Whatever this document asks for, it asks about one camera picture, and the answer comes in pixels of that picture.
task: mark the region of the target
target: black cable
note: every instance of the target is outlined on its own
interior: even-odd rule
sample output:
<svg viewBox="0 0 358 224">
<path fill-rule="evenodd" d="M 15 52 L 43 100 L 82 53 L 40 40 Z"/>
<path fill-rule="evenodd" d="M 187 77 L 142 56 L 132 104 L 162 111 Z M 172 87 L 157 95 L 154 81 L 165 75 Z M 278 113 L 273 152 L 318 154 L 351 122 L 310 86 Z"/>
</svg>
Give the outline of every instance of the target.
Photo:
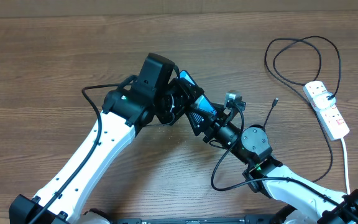
<svg viewBox="0 0 358 224">
<path fill-rule="evenodd" d="M 323 200 L 326 200 L 327 202 L 337 206 L 338 208 L 342 209 L 346 214 L 348 214 L 350 217 L 352 217 L 352 221 L 355 221 L 356 223 L 358 223 L 358 217 L 355 216 L 352 212 L 350 212 L 348 209 L 344 208 L 342 205 L 340 205 L 339 203 L 335 202 L 333 199 L 329 198 L 327 195 L 322 194 L 320 192 L 318 192 L 317 190 L 315 190 L 314 188 L 310 187 L 309 185 L 303 183 L 300 180 L 296 180 L 296 179 L 291 179 L 289 177 L 264 177 L 264 178 L 259 178 L 259 179 L 254 179 L 254 180 L 247 180 L 244 182 L 241 182 L 240 184 L 236 184 L 233 185 L 231 187 L 225 187 L 223 189 L 215 189 L 218 191 L 227 191 L 227 190 L 231 190 L 231 189 L 235 189 L 237 187 L 241 187 L 243 185 L 247 185 L 247 184 L 251 184 L 253 182 L 258 182 L 258 181 L 263 181 L 263 180 L 284 180 L 284 181 L 288 181 L 288 182 L 293 182 L 296 184 L 301 185 L 302 187 L 310 190 L 311 192 L 313 192 L 314 194 L 316 194 L 317 196 L 321 197 Z"/>
<path fill-rule="evenodd" d="M 278 98 L 276 98 L 276 99 L 273 100 L 272 107 L 271 107 L 270 111 L 268 112 L 267 117 L 266 117 L 266 120 L 265 120 L 265 123 L 264 123 L 264 129 L 265 129 L 265 127 L 266 127 L 267 120 L 269 120 L 270 114 L 271 114 L 272 111 L 273 111 L 273 108 L 277 105 L 277 102 L 278 102 Z"/>
<path fill-rule="evenodd" d="M 102 119 L 100 116 L 100 112 L 98 107 L 96 107 L 96 105 L 93 103 L 93 101 L 91 100 L 91 98 L 86 94 L 86 90 L 91 90 L 91 89 L 96 89 L 96 88 L 106 88 L 106 87 L 112 87 L 112 86 L 118 86 L 118 88 L 123 88 L 124 86 L 121 85 L 121 83 L 116 83 L 116 84 L 107 84 L 107 85 L 96 85 L 96 86 L 87 86 L 84 87 L 81 92 L 82 95 L 85 97 L 85 99 L 89 102 L 89 104 L 92 106 L 92 109 L 94 110 L 94 112 L 96 113 L 96 117 L 98 118 L 98 134 L 96 135 L 96 139 L 92 145 L 92 148 L 89 150 L 89 153 L 86 155 L 86 157 L 83 159 L 83 161 L 81 162 L 81 164 L 77 167 L 77 169 L 71 174 L 71 176 L 66 180 L 66 182 L 59 188 L 58 191 L 56 191 L 54 193 L 54 195 L 52 196 L 52 198 L 48 201 L 48 203 L 41 209 L 41 211 L 36 214 L 36 216 L 31 219 L 31 221 L 29 222 L 29 224 L 34 224 L 40 217 L 42 214 L 44 214 L 44 212 L 46 210 L 48 210 L 49 206 L 51 206 L 52 203 L 54 203 L 54 201 L 62 194 L 62 192 L 66 189 L 66 187 L 68 186 L 68 184 L 75 178 L 75 176 L 80 172 L 80 170 L 82 169 L 82 167 L 86 164 L 86 162 L 88 161 L 88 159 L 92 156 L 92 153 L 94 152 L 94 150 L 96 149 L 96 146 L 99 144 L 99 140 L 100 140 L 100 136 L 102 133 Z"/>
<path fill-rule="evenodd" d="M 217 142 L 217 143 L 221 144 L 218 140 L 210 140 L 208 144 L 209 144 L 210 146 L 216 147 L 216 148 L 218 148 L 218 149 L 224 149 L 224 147 L 222 146 L 222 144 L 221 144 L 220 146 L 218 146 L 218 145 L 213 144 L 213 142 Z"/>
<path fill-rule="evenodd" d="M 326 133 L 324 132 L 323 125 L 321 124 L 320 120 L 318 119 L 317 113 L 316 113 L 316 111 L 313 109 L 313 107 L 311 106 L 310 102 L 309 102 L 301 93 L 299 93 L 296 89 L 294 89 L 292 86 L 290 86 L 288 83 L 286 83 L 286 82 L 283 81 L 282 79 L 278 78 L 278 77 L 269 69 L 269 66 L 267 65 L 267 52 L 269 51 L 270 46 L 271 46 L 274 42 L 276 42 L 276 41 L 278 41 L 278 40 L 293 40 L 293 41 L 294 41 L 294 42 L 292 42 L 291 44 L 289 44 L 288 46 L 286 46 L 284 49 L 282 49 L 281 51 L 279 51 L 279 53 L 276 54 L 274 60 L 275 60 L 275 59 L 277 58 L 277 56 L 280 55 L 280 53 L 282 53 L 284 50 L 289 49 L 290 47 L 292 47 L 294 44 L 296 44 L 296 43 L 298 43 L 298 42 L 302 42 L 302 43 L 304 43 L 304 44 L 307 44 L 307 45 L 310 45 L 311 47 L 313 47 L 313 48 L 317 51 L 317 53 L 318 53 L 318 55 L 319 55 L 319 68 L 318 68 L 317 75 L 316 75 L 315 78 L 313 79 L 313 81 L 315 81 L 315 80 L 318 78 L 318 75 L 319 75 L 320 70 L 321 70 L 321 54 L 320 54 L 319 50 L 318 50 L 313 44 L 311 44 L 311 43 L 305 41 L 305 39 L 309 39 L 309 38 L 320 38 L 320 39 L 324 39 L 324 40 L 328 41 L 328 42 L 335 48 L 335 51 L 337 52 L 338 61 L 339 61 L 338 83 L 337 83 L 337 87 L 336 87 L 335 93 L 330 96 L 330 97 L 334 97 L 334 96 L 336 95 L 338 89 L 339 89 L 339 83 L 340 83 L 340 81 L 341 81 L 341 56 L 340 56 L 339 51 L 338 51 L 337 47 L 335 46 L 335 44 L 332 43 L 332 42 L 331 42 L 330 40 L 328 40 L 327 38 L 325 38 L 325 37 L 320 37 L 320 36 L 310 36 L 310 37 L 305 37 L 305 38 L 302 38 L 302 39 L 295 39 L 295 38 L 277 38 L 277 39 L 274 39 L 274 40 L 272 40 L 272 41 L 269 43 L 269 45 L 268 45 L 267 48 L 266 48 L 265 57 L 264 57 L 264 62 L 265 62 L 265 67 L 266 67 L 267 71 L 268 71 L 274 78 L 276 78 L 276 79 L 277 79 L 278 81 L 280 81 L 282 84 L 284 84 L 284 85 L 286 85 L 287 87 L 289 87 L 289 88 L 290 88 L 292 91 L 294 91 L 307 105 L 309 105 L 310 108 L 312 108 L 312 110 L 313 110 L 313 112 L 314 112 L 314 115 L 316 116 L 316 119 L 317 119 L 317 121 L 318 121 L 318 123 L 319 123 L 319 125 L 320 125 L 321 132 L 323 133 L 323 136 L 324 136 L 324 138 L 325 138 L 325 140 L 326 140 L 326 142 L 327 142 L 327 146 L 328 146 L 329 153 L 330 153 L 330 156 L 331 156 L 331 161 L 330 161 L 330 163 L 329 163 L 329 167 L 328 167 L 327 171 L 326 171 L 322 176 L 320 176 L 319 178 L 317 178 L 316 180 L 313 181 L 313 182 L 317 182 L 317 181 L 321 180 L 322 178 L 324 178 L 324 177 L 329 173 L 329 171 L 331 170 L 331 168 L 332 168 L 332 166 L 333 166 L 333 162 L 334 162 L 333 150 L 332 150 L 332 148 L 331 148 L 331 145 L 330 145 L 330 143 L 329 143 L 329 140 L 328 140 L 328 138 L 327 138 L 327 135 L 326 135 Z M 286 81 L 288 81 L 288 82 L 290 82 L 290 83 L 293 83 L 293 84 L 296 84 L 296 85 L 304 85 L 304 84 L 302 84 L 302 83 L 293 82 L 293 81 L 291 81 L 291 80 L 285 78 L 283 75 L 281 75 L 281 74 L 277 71 L 276 68 L 275 68 L 275 71 L 277 72 L 277 74 L 278 74 L 280 77 L 282 77 L 284 80 L 286 80 Z"/>
<path fill-rule="evenodd" d="M 171 112 L 171 115 L 172 115 L 172 120 L 169 123 L 165 123 L 165 124 L 148 124 L 145 127 L 172 125 L 173 122 L 175 121 L 175 114 L 173 112 Z"/>
<path fill-rule="evenodd" d="M 177 77 L 179 78 L 179 77 L 180 77 L 180 72 L 179 72 L 178 66 L 175 65 L 175 66 L 173 67 L 173 70 L 175 71 L 175 73 L 177 74 Z"/>
<path fill-rule="evenodd" d="M 240 116 L 241 116 L 241 130 L 240 130 L 240 133 L 237 137 L 237 139 L 234 141 L 234 143 L 230 146 L 230 148 L 224 152 L 224 154 L 222 155 L 222 157 L 220 158 L 220 160 L 218 161 L 218 163 L 215 165 L 215 168 L 212 172 L 212 176 L 211 176 L 211 186 L 213 189 L 215 190 L 218 190 L 218 191 L 222 191 L 220 188 L 217 188 L 215 187 L 214 185 L 214 178 L 215 178 L 215 173 L 219 167 L 219 165 L 221 164 L 221 162 L 223 161 L 223 159 L 233 150 L 234 146 L 237 144 L 237 142 L 239 142 L 241 140 L 241 134 L 244 132 L 244 125 L 245 125 L 245 119 L 244 119 L 244 114 L 242 113 L 242 111 L 240 110 L 240 108 L 236 105 L 236 104 L 233 104 L 234 108 L 236 110 L 238 110 Z"/>
<path fill-rule="evenodd" d="M 315 76 L 315 78 L 313 79 L 313 81 L 317 80 L 319 74 L 320 74 L 320 71 L 321 71 L 321 54 L 320 54 L 320 51 L 311 43 L 305 41 L 306 39 L 310 39 L 310 38 L 320 38 L 320 39 L 323 39 L 327 42 L 329 42 L 335 49 L 336 51 L 336 54 L 338 56 L 338 82 L 337 82 L 337 85 L 336 85 L 336 90 L 335 92 L 328 98 L 328 100 L 334 98 L 336 96 L 336 93 L 338 92 L 338 89 L 339 89 L 339 84 L 341 82 L 341 73 L 342 73 L 342 62 L 341 62 L 341 55 L 339 54 L 339 51 L 338 51 L 338 48 L 336 47 L 336 45 L 334 43 L 332 43 L 329 39 L 325 38 L 325 37 L 321 37 L 321 36 L 317 36 L 317 35 L 313 35 L 313 36 L 309 36 L 309 37 L 305 37 L 305 38 L 302 38 L 302 39 L 296 39 L 296 38 L 277 38 L 275 40 L 273 40 L 272 42 L 275 42 L 277 40 L 293 40 L 294 42 L 291 43 L 290 45 L 286 46 L 285 48 L 281 49 L 281 51 L 279 51 L 279 53 L 276 54 L 276 56 L 274 57 L 273 59 L 273 68 L 274 70 L 277 72 L 277 75 L 279 75 L 280 77 L 282 77 L 285 81 L 289 82 L 289 83 L 292 83 L 292 84 L 296 84 L 296 85 L 301 85 L 301 86 L 304 86 L 306 85 L 305 83 L 297 83 L 297 82 L 294 82 L 294 81 L 291 81 L 287 78 L 285 78 L 283 75 L 280 74 L 280 72 L 278 72 L 278 70 L 276 69 L 276 66 L 275 66 L 275 61 L 276 61 L 276 58 L 284 51 L 286 51 L 287 49 L 289 49 L 290 47 L 292 47 L 293 45 L 295 45 L 296 43 L 298 42 L 302 42 L 304 44 L 308 44 L 310 45 L 312 48 L 314 48 L 316 51 L 317 51 L 317 54 L 319 56 L 319 68 L 318 68 L 318 71 L 317 71 L 317 75 Z"/>
<path fill-rule="evenodd" d="M 130 85 L 130 83 L 131 83 L 132 81 L 135 81 L 135 82 L 136 82 L 136 80 L 137 80 L 137 75 L 131 75 L 130 77 L 126 78 L 122 83 L 120 83 L 120 84 L 118 85 L 117 89 L 122 89 L 122 88 L 124 88 L 125 86 Z"/>
</svg>

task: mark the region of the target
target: plug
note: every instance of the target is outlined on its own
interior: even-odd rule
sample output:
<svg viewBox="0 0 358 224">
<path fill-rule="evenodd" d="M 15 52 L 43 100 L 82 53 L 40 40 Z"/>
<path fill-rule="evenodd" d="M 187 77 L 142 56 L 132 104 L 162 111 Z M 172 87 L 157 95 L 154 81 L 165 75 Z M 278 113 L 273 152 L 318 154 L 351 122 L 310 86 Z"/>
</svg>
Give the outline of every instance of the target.
<svg viewBox="0 0 358 224">
<path fill-rule="evenodd" d="M 326 108 L 329 108 L 330 106 L 334 106 L 336 103 L 336 98 L 332 96 L 332 93 L 326 92 L 322 94 L 318 94 L 311 100 L 311 105 L 315 111 L 321 111 L 325 110 Z"/>
<path fill-rule="evenodd" d="M 272 103 L 272 108 L 275 107 L 278 103 L 278 98 L 274 99 L 273 100 L 273 103 Z"/>
</svg>

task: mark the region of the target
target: black joint motor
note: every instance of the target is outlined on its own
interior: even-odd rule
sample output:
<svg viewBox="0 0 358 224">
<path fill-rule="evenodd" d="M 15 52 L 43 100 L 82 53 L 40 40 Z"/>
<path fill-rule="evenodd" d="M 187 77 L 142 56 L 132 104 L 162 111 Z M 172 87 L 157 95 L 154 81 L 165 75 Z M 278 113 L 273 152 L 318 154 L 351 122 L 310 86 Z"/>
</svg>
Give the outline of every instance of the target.
<svg viewBox="0 0 358 224">
<path fill-rule="evenodd" d="M 113 112 L 126 119 L 128 126 L 135 126 L 136 134 L 149 124 L 155 115 L 155 103 L 168 86 L 175 63 L 150 53 L 138 77 L 128 79 L 116 90 L 110 91 L 102 105 L 103 113 Z M 130 90 L 124 89 L 132 81 Z"/>
<path fill-rule="evenodd" d="M 249 158 L 254 164 L 259 164 L 273 152 L 269 139 L 263 127 L 253 125 L 241 134 L 242 148 L 239 154 Z"/>
</svg>

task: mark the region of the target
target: wire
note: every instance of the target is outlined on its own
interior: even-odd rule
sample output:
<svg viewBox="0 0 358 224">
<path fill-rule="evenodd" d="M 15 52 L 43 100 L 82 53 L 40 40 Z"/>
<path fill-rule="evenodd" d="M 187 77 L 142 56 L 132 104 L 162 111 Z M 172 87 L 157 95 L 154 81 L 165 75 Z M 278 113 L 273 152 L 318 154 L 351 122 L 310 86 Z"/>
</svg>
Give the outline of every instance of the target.
<svg viewBox="0 0 358 224">
<path fill-rule="evenodd" d="M 331 203 L 331 204 L 337 206 L 338 208 L 342 209 L 346 214 L 348 214 L 350 217 L 352 217 L 352 221 L 355 221 L 356 223 L 358 223 L 358 217 L 355 216 L 351 211 L 349 211 L 348 209 L 344 208 L 342 205 L 340 205 L 339 203 L 335 202 L 333 199 L 329 198 L 327 195 L 322 194 L 322 193 L 318 192 L 317 190 L 315 190 L 314 188 L 310 187 L 309 185 L 303 183 L 302 181 L 296 180 L 296 179 L 291 179 L 289 177 L 264 177 L 264 178 L 254 179 L 254 180 L 247 180 L 247 181 L 241 182 L 240 184 L 233 185 L 231 187 L 225 187 L 223 189 L 218 189 L 218 191 L 227 191 L 227 190 L 231 190 L 231 189 L 234 189 L 234 188 L 237 188 L 237 187 L 241 187 L 243 185 L 247 185 L 247 184 L 251 184 L 251 183 L 258 182 L 258 181 L 263 181 L 263 180 L 283 180 L 283 181 L 288 181 L 288 182 L 293 182 L 293 183 L 299 184 L 302 187 L 310 190 L 311 192 L 313 192 L 317 196 L 321 197 L 322 199 L 324 199 L 324 200 L 328 201 L 329 203 Z"/>
<path fill-rule="evenodd" d="M 349 169 L 347 167 L 347 149 L 345 144 L 345 139 L 341 138 L 342 148 L 343 148 L 343 163 L 345 167 L 345 184 L 346 184 L 346 193 L 351 193 L 351 187 L 349 185 Z"/>
<path fill-rule="evenodd" d="M 336 45 L 335 45 L 334 43 L 332 43 L 332 42 L 331 42 L 330 40 L 328 40 L 327 38 L 314 35 L 314 36 L 305 37 L 305 38 L 302 38 L 302 39 L 296 39 L 296 38 L 278 38 L 278 39 L 276 39 L 276 40 L 294 40 L 294 42 L 293 42 L 292 44 L 286 46 L 285 48 L 281 49 L 281 51 L 279 51 L 279 52 L 276 54 L 276 56 L 275 56 L 274 59 L 273 59 L 273 68 L 274 68 L 274 70 L 277 72 L 277 75 L 279 75 L 280 77 L 282 77 L 285 81 L 287 81 L 287 82 L 289 82 L 289 83 L 292 83 L 292 84 L 301 85 L 301 86 L 306 85 L 305 83 L 297 83 L 297 82 L 294 82 L 294 81 L 291 81 L 291 80 L 285 78 L 284 76 L 282 76 L 282 75 L 280 74 L 280 72 L 278 72 L 278 70 L 276 69 L 276 65 L 275 65 L 276 58 L 277 58 L 282 52 L 286 51 L 287 49 L 289 49 L 290 47 L 292 47 L 294 44 L 296 44 L 296 43 L 298 43 L 298 42 L 303 42 L 304 44 L 310 45 L 310 46 L 311 46 L 312 48 L 314 48 L 314 49 L 317 51 L 317 53 L 318 53 L 318 57 L 319 57 L 319 67 L 318 67 L 317 75 L 315 76 L 315 78 L 313 79 L 313 81 L 317 80 L 317 78 L 318 78 L 318 76 L 319 76 L 319 74 L 320 74 L 320 71 L 321 71 L 321 53 L 320 53 L 320 51 L 319 51 L 313 44 L 311 44 L 311 43 L 305 41 L 306 39 L 310 39 L 310 38 L 320 38 L 320 39 L 323 39 L 323 40 L 329 42 L 329 43 L 334 47 L 334 49 L 335 49 L 335 51 L 336 51 L 336 54 L 337 54 L 337 56 L 338 56 L 338 66 L 339 66 L 339 68 L 338 68 L 338 82 L 337 82 L 336 90 L 335 90 L 334 94 L 332 94 L 332 95 L 328 98 L 328 100 L 331 100 L 332 98 L 334 98 L 334 97 L 336 96 L 336 93 L 338 92 L 338 89 L 339 89 L 339 84 L 340 84 L 340 82 L 341 82 L 341 70 L 342 70 L 342 69 L 341 69 L 341 67 L 342 67 L 341 64 L 342 64 L 342 62 L 341 62 L 341 55 L 339 54 L 338 48 L 336 47 Z"/>
<path fill-rule="evenodd" d="M 283 81 L 281 78 L 277 77 L 270 69 L 269 69 L 269 66 L 267 65 L 267 52 L 269 51 L 269 48 L 270 46 L 278 41 L 278 40 L 292 40 L 294 42 L 292 42 L 291 44 L 289 44 L 288 46 L 286 46 L 284 49 L 282 49 L 281 51 L 279 51 L 279 53 L 275 56 L 274 58 L 274 61 L 273 61 L 273 66 L 275 67 L 275 59 L 277 58 L 278 55 L 280 55 L 280 53 L 282 53 L 284 50 L 286 49 L 289 49 L 290 47 L 292 47 L 293 45 L 295 45 L 296 43 L 298 42 L 302 42 L 304 44 L 307 44 L 309 46 L 311 46 L 312 48 L 314 48 L 316 50 L 316 52 L 318 53 L 319 55 L 319 68 L 318 68 L 318 72 L 317 72 L 317 75 L 315 76 L 315 78 L 313 79 L 313 81 L 315 81 L 317 78 L 318 78 L 318 75 L 320 73 L 320 70 L 321 70 L 321 54 L 320 54 L 320 51 L 311 43 L 305 41 L 306 39 L 309 39 L 309 38 L 320 38 L 320 39 L 324 39 L 326 41 L 328 41 L 334 48 L 335 48 L 335 51 L 337 53 L 337 56 L 338 56 L 338 64 L 339 64 L 339 75 L 338 75 L 338 83 L 337 83 L 337 87 L 336 87 L 336 91 L 334 92 L 333 95 L 331 96 L 335 96 L 338 89 L 339 89 L 339 84 L 340 84 L 340 81 L 341 81 L 341 56 L 339 54 L 339 51 L 337 49 L 337 47 L 335 46 L 334 43 L 332 43 L 330 40 L 328 40 L 327 38 L 325 37 L 320 37 L 320 36 L 310 36 L 310 37 L 305 37 L 305 38 L 302 38 L 302 39 L 296 39 L 296 38 L 277 38 L 277 39 L 274 39 L 272 40 L 269 45 L 267 46 L 266 48 L 266 51 L 265 51 L 265 57 L 264 57 L 264 63 L 265 63 L 265 67 L 267 69 L 267 71 L 274 77 L 276 78 L 279 82 L 281 82 L 282 84 L 286 85 L 287 87 L 289 87 L 292 91 L 294 91 L 307 105 L 309 105 L 310 108 L 312 108 L 313 112 L 314 112 L 314 115 L 316 116 L 316 119 L 317 119 L 317 122 L 319 123 L 320 125 L 320 129 L 321 129 L 321 132 L 323 133 L 323 136 L 327 142 L 327 146 L 328 146 L 328 149 L 329 149 L 329 154 L 331 156 L 331 160 L 330 160 L 330 163 L 329 163 L 329 167 L 327 169 L 327 171 L 322 175 L 320 176 L 319 178 L 317 178 L 316 180 L 314 180 L 313 182 L 317 182 L 319 180 L 321 180 L 322 178 L 324 178 L 328 173 L 329 171 L 331 170 L 332 166 L 333 166 L 333 162 L 334 162 L 334 155 L 333 155 L 333 149 L 331 148 L 331 145 L 329 143 L 329 140 L 327 138 L 327 135 L 326 133 L 324 132 L 324 128 L 323 128 L 323 125 L 321 124 L 320 120 L 318 119 L 317 117 L 317 113 L 316 111 L 313 109 L 313 107 L 311 106 L 310 102 L 301 94 L 299 93 L 296 89 L 294 89 L 292 86 L 290 86 L 288 83 L 286 83 L 285 81 Z M 275 71 L 277 72 L 277 74 L 282 77 L 284 80 L 290 82 L 290 83 L 293 83 L 293 84 L 296 84 L 296 85 L 303 85 L 302 83 L 297 83 L 297 82 L 293 82 L 287 78 L 285 78 L 283 75 L 281 75 L 278 70 L 275 68 Z"/>
<path fill-rule="evenodd" d="M 224 149 L 224 147 L 222 146 L 222 144 L 221 144 L 220 146 L 218 146 L 218 145 L 212 144 L 212 142 L 217 142 L 217 143 L 221 144 L 218 140 L 210 140 L 208 144 L 209 144 L 210 146 L 216 147 L 216 148 L 218 148 L 218 149 Z"/>
<path fill-rule="evenodd" d="M 218 161 L 218 163 L 215 165 L 215 168 L 214 168 L 214 170 L 213 170 L 213 172 L 212 172 L 212 176 L 211 176 L 211 186 L 212 186 L 212 188 L 213 188 L 214 190 L 217 190 L 217 191 L 222 191 L 222 190 L 221 190 L 220 188 L 215 187 L 215 185 L 214 185 L 215 173 L 216 173 L 216 171 L 217 171 L 219 165 L 220 165 L 221 162 L 223 161 L 223 159 L 233 150 L 233 148 L 234 148 L 234 146 L 237 144 L 237 142 L 241 140 L 241 134 L 244 132 L 244 125 L 245 125 L 245 123 L 246 123 L 246 122 L 245 122 L 245 119 L 244 119 L 244 114 L 242 113 L 242 111 L 240 110 L 240 108 L 239 108 L 236 104 L 233 104 L 233 107 L 234 107 L 236 110 L 238 110 L 238 112 L 239 112 L 239 114 L 240 114 L 240 116 L 241 116 L 241 130 L 240 130 L 240 133 L 238 134 L 237 139 L 236 139 L 236 140 L 234 141 L 234 143 L 230 146 L 230 148 L 229 148 L 226 152 L 224 152 L 224 154 L 222 155 L 222 157 L 220 158 L 220 160 Z"/>
<path fill-rule="evenodd" d="M 180 72 L 179 72 L 179 68 L 178 68 L 177 65 L 175 65 L 175 66 L 173 67 L 173 70 L 174 70 L 175 73 L 177 74 L 177 77 L 180 78 Z"/>
<path fill-rule="evenodd" d="M 172 125 L 173 122 L 175 122 L 175 114 L 173 112 L 171 112 L 171 115 L 172 115 L 172 120 L 169 123 L 165 123 L 165 124 L 148 124 L 145 127 Z"/>
<path fill-rule="evenodd" d="M 86 162 L 88 161 L 88 159 L 92 156 L 92 153 L 94 152 L 94 150 L 96 149 L 96 146 L 99 144 L 99 140 L 100 140 L 100 136 L 102 133 L 102 119 L 100 116 L 100 112 L 98 107 L 96 107 L 96 105 L 93 103 L 93 101 L 91 100 L 91 98 L 86 94 L 86 90 L 91 90 L 91 89 L 96 89 L 96 88 L 106 88 L 106 87 L 112 87 L 112 86 L 118 86 L 120 87 L 121 83 L 116 83 L 116 84 L 107 84 L 107 85 L 96 85 L 96 86 L 87 86 L 84 87 L 81 92 L 82 95 L 85 97 L 85 99 L 89 102 L 89 104 L 92 106 L 92 109 L 94 110 L 94 112 L 96 113 L 96 117 L 98 118 L 98 134 L 96 135 L 96 139 L 92 145 L 92 148 L 89 150 L 88 154 L 86 155 L 86 157 L 83 159 L 83 161 L 81 162 L 81 164 L 79 164 L 79 166 L 77 167 L 77 169 L 71 174 L 71 176 L 66 180 L 66 182 L 59 188 L 58 191 L 56 191 L 54 193 L 54 195 L 52 196 L 52 198 L 48 201 L 48 203 L 46 203 L 46 205 L 41 209 L 41 211 L 36 214 L 36 216 L 31 219 L 31 221 L 29 222 L 29 224 L 34 224 L 40 217 L 42 214 L 44 214 L 48 208 L 51 206 L 52 203 L 54 203 L 54 201 L 62 194 L 62 192 L 66 189 L 66 187 L 68 186 L 68 184 L 74 179 L 74 177 L 80 172 L 80 170 L 82 169 L 82 167 L 86 164 Z"/>
<path fill-rule="evenodd" d="M 267 120 L 269 119 L 270 114 L 271 114 L 272 111 L 273 111 L 273 108 L 277 105 L 277 102 L 278 102 L 278 98 L 276 98 L 276 99 L 273 100 L 272 107 L 271 107 L 270 111 L 268 112 L 267 117 L 266 117 L 266 120 L 265 120 L 265 123 L 264 123 L 264 129 L 265 129 L 265 127 L 266 127 Z"/>
</svg>

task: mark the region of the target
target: wood grain surface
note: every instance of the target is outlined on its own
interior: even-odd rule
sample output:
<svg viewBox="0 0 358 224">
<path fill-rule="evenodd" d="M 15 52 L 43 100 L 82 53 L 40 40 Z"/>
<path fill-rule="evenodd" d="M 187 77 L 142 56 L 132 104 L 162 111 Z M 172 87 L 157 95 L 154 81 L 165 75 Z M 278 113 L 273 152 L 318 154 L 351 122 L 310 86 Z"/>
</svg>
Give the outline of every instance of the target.
<svg viewBox="0 0 358 224">
<path fill-rule="evenodd" d="M 358 10 L 358 0 L 0 0 L 0 18 Z"/>
<path fill-rule="evenodd" d="M 228 90 L 241 91 L 247 102 L 246 126 L 262 124 L 279 97 L 267 126 L 274 154 L 303 177 L 319 177 L 328 167 L 329 151 L 316 118 L 263 64 L 265 48 L 274 38 L 309 35 L 329 38 L 342 56 L 337 106 L 351 129 L 346 143 L 355 189 L 358 11 L 0 19 L 0 223 L 9 222 L 14 198 L 32 197 L 88 135 L 96 117 L 80 90 L 138 73 L 149 52 L 188 70 L 213 102 L 222 103 Z M 333 91 L 335 51 L 326 42 L 311 41 L 323 55 L 320 79 Z M 285 44 L 272 46 L 270 63 Z M 316 73 L 318 58 L 299 45 L 283 53 L 277 64 L 288 78 L 307 82 Z M 108 91 L 89 94 L 101 105 Z M 341 144 L 331 144 L 333 169 L 319 184 L 344 191 Z M 184 218 L 275 213 L 284 206 L 248 187 L 214 191 L 211 172 L 222 153 L 202 136 L 194 137 L 184 117 L 172 127 L 144 128 L 107 170 L 85 210 L 96 207 L 116 218 Z M 228 156 L 216 185 L 243 181 L 243 170 Z"/>
</svg>

